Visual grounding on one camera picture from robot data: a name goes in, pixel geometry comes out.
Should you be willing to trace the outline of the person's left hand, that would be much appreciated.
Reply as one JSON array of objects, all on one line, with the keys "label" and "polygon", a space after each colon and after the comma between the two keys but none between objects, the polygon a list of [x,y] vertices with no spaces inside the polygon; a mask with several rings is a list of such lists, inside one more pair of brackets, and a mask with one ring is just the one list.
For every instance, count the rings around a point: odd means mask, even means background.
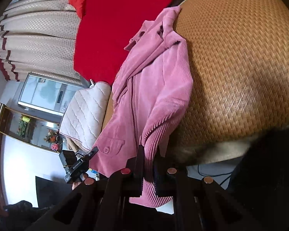
[{"label": "person's left hand", "polygon": [[72,183],[72,190],[74,190],[76,187],[78,187],[82,182],[84,182],[87,178],[89,178],[89,175],[87,173],[83,173],[80,176],[79,180],[76,180]]}]

